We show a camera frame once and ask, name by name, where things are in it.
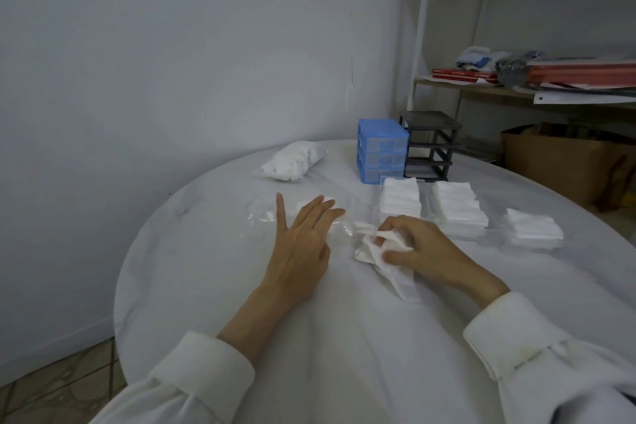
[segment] right hand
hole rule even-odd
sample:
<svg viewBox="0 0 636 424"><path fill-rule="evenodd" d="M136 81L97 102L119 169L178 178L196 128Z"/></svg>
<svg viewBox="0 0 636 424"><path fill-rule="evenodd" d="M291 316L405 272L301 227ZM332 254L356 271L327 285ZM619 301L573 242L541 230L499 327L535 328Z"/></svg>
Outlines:
<svg viewBox="0 0 636 424"><path fill-rule="evenodd" d="M389 217L379 231L402 230L411 240L412 251L385 251L386 263L404 266L431 280L466 293L477 305L487 307L510 289L497 276L477 265L432 222L413 217Z"/></svg>

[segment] white round table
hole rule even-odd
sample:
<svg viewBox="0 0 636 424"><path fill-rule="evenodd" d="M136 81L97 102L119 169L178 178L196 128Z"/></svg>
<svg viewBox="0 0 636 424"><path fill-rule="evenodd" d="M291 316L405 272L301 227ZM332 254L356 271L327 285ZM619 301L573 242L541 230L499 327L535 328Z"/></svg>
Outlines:
<svg viewBox="0 0 636 424"><path fill-rule="evenodd" d="M260 220L277 191L288 209L319 192L375 204L378 187L362 184L355 166L356 141L325 144L327 156L300 183L250 177L275 150L251 154L192 181L141 228L115 296L129 383L187 331L215 336L258 284L273 235ZM522 194L527 211L552 215L571 242L552 255L457 244L566 331L636 363L636 248L545 187L472 158L453 161L451 181ZM462 338L477 309L419 279L423 303L403 302L351 247L338 250L311 301L275 332L234 422L503 422L496 384Z"/></svg>

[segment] tiled floor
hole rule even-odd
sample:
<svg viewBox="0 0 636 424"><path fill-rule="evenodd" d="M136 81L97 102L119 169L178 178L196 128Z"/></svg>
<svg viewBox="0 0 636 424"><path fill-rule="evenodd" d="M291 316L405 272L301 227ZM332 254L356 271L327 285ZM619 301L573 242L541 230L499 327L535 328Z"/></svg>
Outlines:
<svg viewBox="0 0 636 424"><path fill-rule="evenodd" d="M0 388L0 424L85 424L124 387L109 339Z"/></svg>

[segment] white wall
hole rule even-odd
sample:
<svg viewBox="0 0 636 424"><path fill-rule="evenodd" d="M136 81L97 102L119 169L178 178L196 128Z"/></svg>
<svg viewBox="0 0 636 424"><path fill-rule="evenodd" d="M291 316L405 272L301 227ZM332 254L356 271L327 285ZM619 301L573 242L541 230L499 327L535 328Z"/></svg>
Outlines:
<svg viewBox="0 0 636 424"><path fill-rule="evenodd" d="M111 335L123 257L171 192L405 101L402 4L0 0L0 384Z"/></svg>
<svg viewBox="0 0 636 424"><path fill-rule="evenodd" d="M563 50L636 42L634 0L484 0L476 44L497 49ZM560 115L464 100L467 133L492 141L520 124L564 121ZM632 133L624 125L615 130Z"/></svg>

